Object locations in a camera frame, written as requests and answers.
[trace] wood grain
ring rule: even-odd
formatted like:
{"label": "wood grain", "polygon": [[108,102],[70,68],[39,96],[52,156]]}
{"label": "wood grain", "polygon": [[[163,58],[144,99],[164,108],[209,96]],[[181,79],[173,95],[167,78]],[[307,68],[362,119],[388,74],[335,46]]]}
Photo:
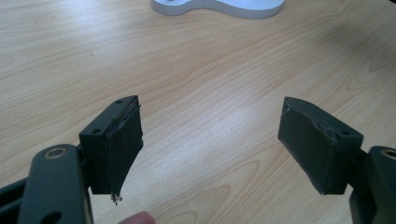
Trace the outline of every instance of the wood grain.
{"label": "wood grain", "polygon": [[290,0],[267,20],[212,10],[179,17],[149,1],[0,3],[0,187],[43,148],[138,94],[144,149],[115,206],[158,223],[351,223],[350,189],[320,196],[278,142],[283,98],[319,105],[396,147],[396,5]]}

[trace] light wood surface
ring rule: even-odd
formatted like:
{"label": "light wood surface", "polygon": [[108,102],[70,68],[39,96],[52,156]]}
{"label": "light wood surface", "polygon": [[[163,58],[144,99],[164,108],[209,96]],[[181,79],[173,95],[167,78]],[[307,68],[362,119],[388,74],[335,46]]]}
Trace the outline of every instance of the light wood surface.
{"label": "light wood surface", "polygon": [[118,206],[92,196],[96,223],[142,210],[158,223],[351,223],[350,188],[318,195],[277,140],[281,106],[305,99],[363,133],[362,149],[396,147],[394,24],[387,0],[287,0],[266,20],[3,0],[0,187],[137,94],[145,146]]}

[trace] fingertip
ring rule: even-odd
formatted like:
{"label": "fingertip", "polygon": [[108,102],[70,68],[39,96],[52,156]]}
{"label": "fingertip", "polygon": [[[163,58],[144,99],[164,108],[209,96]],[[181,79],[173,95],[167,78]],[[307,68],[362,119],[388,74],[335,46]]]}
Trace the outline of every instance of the fingertip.
{"label": "fingertip", "polygon": [[148,212],[140,212],[126,218],[120,224],[155,224],[155,219]]}

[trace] white object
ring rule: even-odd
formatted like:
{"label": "white object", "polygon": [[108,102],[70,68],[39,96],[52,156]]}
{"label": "white object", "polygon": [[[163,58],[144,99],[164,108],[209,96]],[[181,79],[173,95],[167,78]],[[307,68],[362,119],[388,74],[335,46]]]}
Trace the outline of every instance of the white object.
{"label": "white object", "polygon": [[263,19],[278,13],[283,3],[284,0],[151,0],[151,7],[168,16],[178,16],[196,8],[208,8],[236,17]]}

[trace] black plastic part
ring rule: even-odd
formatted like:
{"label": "black plastic part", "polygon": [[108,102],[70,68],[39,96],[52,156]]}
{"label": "black plastic part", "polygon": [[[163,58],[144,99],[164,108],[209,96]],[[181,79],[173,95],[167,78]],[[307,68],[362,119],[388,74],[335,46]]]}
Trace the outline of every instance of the black plastic part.
{"label": "black plastic part", "polygon": [[366,161],[367,176],[377,212],[373,223],[396,222],[396,150],[372,147]]}
{"label": "black plastic part", "polygon": [[0,223],[16,223],[26,178],[0,189]]}
{"label": "black plastic part", "polygon": [[18,223],[92,223],[90,198],[76,147],[58,145],[35,155]]}
{"label": "black plastic part", "polygon": [[372,201],[373,193],[370,189],[365,167],[367,159],[368,155],[363,150],[359,151],[358,156],[349,158],[345,176],[347,183],[352,186],[361,197],[365,198],[367,201]]}
{"label": "black plastic part", "polygon": [[119,99],[79,134],[93,194],[120,195],[143,146],[139,108],[137,96]]}
{"label": "black plastic part", "polygon": [[286,97],[279,140],[321,194],[343,194],[350,157],[360,153],[363,135],[319,107]]}
{"label": "black plastic part", "polygon": [[376,213],[373,199],[363,197],[356,190],[353,190],[349,198],[349,206],[354,224],[372,223]]}

